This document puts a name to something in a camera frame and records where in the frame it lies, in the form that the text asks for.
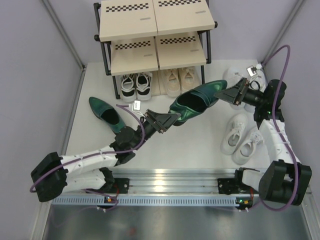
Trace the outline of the green pointed shoe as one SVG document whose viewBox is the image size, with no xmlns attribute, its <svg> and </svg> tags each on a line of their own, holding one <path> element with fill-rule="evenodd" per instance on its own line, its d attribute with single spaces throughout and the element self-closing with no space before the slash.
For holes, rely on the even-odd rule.
<svg viewBox="0 0 320 240">
<path fill-rule="evenodd" d="M 218 102 L 215 94 L 227 88 L 226 80 L 214 80 L 201 84 L 179 95 L 169 107 L 169 113 L 179 113 L 181 116 L 173 124 L 176 127 L 188 120 L 204 113 L 208 108 Z"/>
<path fill-rule="evenodd" d="M 93 96 L 89 97 L 88 102 L 93 114 L 104 121 L 114 134 L 117 135 L 126 126 L 118 112 L 107 102 Z"/>
</svg>

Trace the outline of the beige lace sneaker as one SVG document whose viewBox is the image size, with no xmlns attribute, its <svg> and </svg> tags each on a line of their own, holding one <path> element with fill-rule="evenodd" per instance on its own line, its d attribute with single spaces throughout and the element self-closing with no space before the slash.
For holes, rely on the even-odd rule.
<svg viewBox="0 0 320 240">
<path fill-rule="evenodd" d="M 198 86 L 199 80 L 194 67 L 179 68 L 178 75 L 182 93 L 185 93 Z"/>
<path fill-rule="evenodd" d="M 167 95 L 172 98 L 178 97 L 181 94 L 178 69 L 165 69 L 161 70 L 160 73 Z"/>
</svg>

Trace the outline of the black white sneaker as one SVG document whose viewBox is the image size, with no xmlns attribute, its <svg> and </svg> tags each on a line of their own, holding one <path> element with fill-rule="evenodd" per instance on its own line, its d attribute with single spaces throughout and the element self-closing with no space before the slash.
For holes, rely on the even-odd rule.
<svg viewBox="0 0 320 240">
<path fill-rule="evenodd" d="M 120 77 L 120 90 L 122 100 L 126 103 L 133 102 L 137 99 L 135 74 L 125 74 Z"/>
<path fill-rule="evenodd" d="M 151 72 L 141 72 L 136 75 L 135 86 L 137 99 L 140 101 L 148 101 L 152 97 L 151 93 Z"/>
</svg>

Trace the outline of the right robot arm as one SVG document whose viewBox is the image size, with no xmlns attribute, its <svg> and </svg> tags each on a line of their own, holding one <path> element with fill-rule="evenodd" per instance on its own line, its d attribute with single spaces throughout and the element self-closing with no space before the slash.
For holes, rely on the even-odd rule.
<svg viewBox="0 0 320 240">
<path fill-rule="evenodd" d="M 233 186 L 240 193 L 256 190 L 263 201 L 299 206 L 312 177 L 310 166 L 303 165 L 294 154 L 285 131 L 280 109 L 287 86 L 278 79 L 271 80 L 264 91 L 250 89 L 242 78 L 236 85 L 215 93 L 215 97 L 233 105 L 254 106 L 253 119 L 261 133 L 270 159 L 265 172 L 241 167 L 236 170 Z"/>
</svg>

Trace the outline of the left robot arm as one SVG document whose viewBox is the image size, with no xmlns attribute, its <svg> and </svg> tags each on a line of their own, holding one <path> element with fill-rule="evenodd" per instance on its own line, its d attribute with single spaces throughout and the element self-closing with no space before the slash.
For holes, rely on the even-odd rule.
<svg viewBox="0 0 320 240">
<path fill-rule="evenodd" d="M 166 132 L 180 116 L 180 113 L 157 113 L 148 109 L 143 114 L 144 121 L 137 120 L 136 129 L 123 127 L 114 142 L 105 147 L 76 155 L 51 152 L 31 172 L 33 184 L 29 191 L 37 194 L 41 203 L 79 190 L 109 193 L 115 182 L 111 168 L 129 162 L 150 137 L 156 132 Z"/>
</svg>

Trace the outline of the beige three-tier shoe shelf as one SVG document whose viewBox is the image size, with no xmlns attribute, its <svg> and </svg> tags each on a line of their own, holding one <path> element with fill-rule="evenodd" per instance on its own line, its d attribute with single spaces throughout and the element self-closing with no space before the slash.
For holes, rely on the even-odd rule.
<svg viewBox="0 0 320 240">
<path fill-rule="evenodd" d="M 120 75 L 204 66 L 217 27 L 206 0 L 103 0 L 93 5 L 105 73 Z"/>
</svg>

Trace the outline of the white sneaker back left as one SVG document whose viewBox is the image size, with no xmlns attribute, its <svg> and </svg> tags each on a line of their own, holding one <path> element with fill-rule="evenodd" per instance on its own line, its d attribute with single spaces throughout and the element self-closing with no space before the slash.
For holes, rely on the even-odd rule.
<svg viewBox="0 0 320 240">
<path fill-rule="evenodd" d="M 225 70 L 222 75 L 222 79 L 227 81 L 228 88 L 231 88 L 234 85 L 236 85 L 244 77 L 245 76 L 242 73 L 240 73 L 240 71 L 232 67 L 229 67 L 227 70 Z M 230 104 L 230 106 L 234 110 L 242 110 L 245 106 L 245 103 L 242 102 L 240 105 Z"/>
</svg>

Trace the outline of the white sneaker back right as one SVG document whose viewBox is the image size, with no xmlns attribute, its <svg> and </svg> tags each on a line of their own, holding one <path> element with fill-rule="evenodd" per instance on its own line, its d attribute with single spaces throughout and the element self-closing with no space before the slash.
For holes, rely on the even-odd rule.
<svg viewBox="0 0 320 240">
<path fill-rule="evenodd" d="M 264 92 L 266 89 L 265 74 L 261 70 L 256 71 L 257 74 L 250 78 L 249 89 Z M 254 113 L 255 107 L 249 104 L 244 105 L 244 109 L 249 113 Z"/>
</svg>

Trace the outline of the white sneaker front left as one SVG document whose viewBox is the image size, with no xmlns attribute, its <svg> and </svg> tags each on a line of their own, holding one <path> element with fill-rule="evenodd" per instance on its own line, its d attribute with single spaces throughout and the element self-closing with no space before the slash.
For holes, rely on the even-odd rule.
<svg viewBox="0 0 320 240">
<path fill-rule="evenodd" d="M 239 145 L 244 131 L 248 125 L 248 117 L 243 114 L 233 116 L 226 125 L 220 150 L 225 155 L 232 155 Z"/>
</svg>

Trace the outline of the white sneaker front right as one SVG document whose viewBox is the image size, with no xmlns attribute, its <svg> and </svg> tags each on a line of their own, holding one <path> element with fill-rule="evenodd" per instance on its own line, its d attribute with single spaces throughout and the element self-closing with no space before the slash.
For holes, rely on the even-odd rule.
<svg viewBox="0 0 320 240">
<path fill-rule="evenodd" d="M 242 143 L 232 155 L 232 160 L 237 165 L 246 164 L 264 145 L 264 138 L 257 127 L 253 127 L 245 136 Z"/>
</svg>

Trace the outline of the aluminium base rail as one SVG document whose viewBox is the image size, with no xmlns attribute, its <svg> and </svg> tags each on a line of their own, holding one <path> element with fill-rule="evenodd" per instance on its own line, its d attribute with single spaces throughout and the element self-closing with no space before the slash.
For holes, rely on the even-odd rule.
<svg viewBox="0 0 320 240">
<path fill-rule="evenodd" d="M 115 178 L 128 178 L 133 195 L 218 195 L 218 179 L 233 178 L 235 170 L 223 169 L 134 169 L 112 168 Z"/>
</svg>

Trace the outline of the right aluminium corner post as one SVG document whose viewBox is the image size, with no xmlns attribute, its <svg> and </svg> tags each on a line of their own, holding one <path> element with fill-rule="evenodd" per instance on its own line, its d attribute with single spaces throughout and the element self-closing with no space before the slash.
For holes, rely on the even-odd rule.
<svg viewBox="0 0 320 240">
<path fill-rule="evenodd" d="M 286 35 L 287 31 L 295 21 L 295 18 L 298 16 L 300 10 L 306 3 L 306 0 L 296 0 L 292 9 L 289 11 L 288 15 L 286 16 L 284 22 L 282 23 L 278 33 L 276 34 L 274 40 L 272 41 L 271 46 L 268 48 L 262 63 L 266 63 L 267 60 L 271 57 L 271 55 L 276 51 L 277 46 L 282 41 L 283 37 Z"/>
</svg>

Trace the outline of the aluminium corner post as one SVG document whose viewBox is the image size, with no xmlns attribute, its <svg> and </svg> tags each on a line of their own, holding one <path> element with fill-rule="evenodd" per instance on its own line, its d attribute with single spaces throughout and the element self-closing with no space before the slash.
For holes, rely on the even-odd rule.
<svg viewBox="0 0 320 240">
<path fill-rule="evenodd" d="M 282 41 L 283 37 L 286 35 L 287 31 L 295 21 L 295 18 L 298 16 L 300 10 L 306 3 L 306 0 L 296 0 L 292 9 L 289 11 L 288 15 L 286 16 L 284 22 L 282 23 L 278 33 L 276 34 L 274 40 L 272 41 L 271 46 L 268 48 L 262 63 L 266 63 L 267 60 L 271 57 L 271 55 L 276 51 L 277 46 Z"/>
<path fill-rule="evenodd" d="M 80 70 L 83 72 L 85 70 L 85 65 L 83 61 L 81 60 L 74 44 L 72 43 L 68 33 L 66 32 L 63 24 L 61 23 L 56 11 L 54 10 L 52 4 L 50 3 L 49 0 L 40 0 L 42 3 L 44 9 L 48 13 L 49 17 L 51 18 L 53 24 L 55 25 L 57 31 L 61 35 L 64 43 L 66 44 L 67 48 L 69 49 L 70 53 L 72 54 L 75 62 L 77 63 L 78 67 Z"/>
</svg>

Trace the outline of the left aluminium corner post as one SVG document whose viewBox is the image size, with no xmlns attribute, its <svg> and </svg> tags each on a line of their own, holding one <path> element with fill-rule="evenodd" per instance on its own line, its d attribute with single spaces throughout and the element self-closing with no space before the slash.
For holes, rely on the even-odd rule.
<svg viewBox="0 0 320 240">
<path fill-rule="evenodd" d="M 63 24 L 61 23 L 56 11 L 54 10 L 52 4 L 50 3 L 49 0 L 40 0 L 42 3 L 44 9 L 48 13 L 49 17 L 51 18 L 53 24 L 55 25 L 57 31 L 61 35 L 64 43 L 66 44 L 67 48 L 69 49 L 70 53 L 72 54 L 75 62 L 77 63 L 78 67 L 80 70 L 83 72 L 85 70 L 85 65 L 83 61 L 81 60 L 74 44 L 72 43 L 68 33 L 66 32 Z"/>
</svg>

